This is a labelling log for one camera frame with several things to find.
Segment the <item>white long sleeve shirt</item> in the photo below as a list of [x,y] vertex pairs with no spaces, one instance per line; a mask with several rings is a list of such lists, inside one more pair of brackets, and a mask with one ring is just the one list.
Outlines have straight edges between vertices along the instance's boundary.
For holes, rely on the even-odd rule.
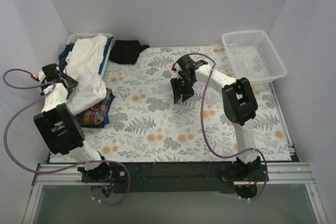
[[67,98],[66,105],[70,112],[77,116],[91,108],[106,97],[106,85],[98,73],[83,72],[75,79],[78,85]]

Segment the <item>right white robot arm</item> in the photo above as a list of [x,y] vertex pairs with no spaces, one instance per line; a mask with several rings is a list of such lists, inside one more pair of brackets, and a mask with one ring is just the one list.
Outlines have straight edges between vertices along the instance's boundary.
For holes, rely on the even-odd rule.
[[205,88],[212,88],[221,94],[224,113],[233,124],[238,147],[237,153],[230,156],[235,157],[236,162],[226,175],[248,181],[255,177],[257,169],[261,167],[254,136],[258,104],[248,79],[235,79],[214,68],[205,60],[192,60],[191,54],[178,58],[172,65],[176,77],[170,80],[174,103],[191,98],[195,94],[193,85],[196,82],[204,83]]

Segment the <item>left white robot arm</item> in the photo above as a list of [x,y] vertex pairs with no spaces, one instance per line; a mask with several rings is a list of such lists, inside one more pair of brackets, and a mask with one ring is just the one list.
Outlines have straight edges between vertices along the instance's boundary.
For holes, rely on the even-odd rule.
[[43,110],[34,116],[34,123],[49,150],[83,162],[80,172],[88,177],[108,181],[112,175],[109,163],[86,143],[81,126],[66,105],[78,82],[61,72],[55,63],[42,67],[36,80],[41,82],[41,94],[46,97]]

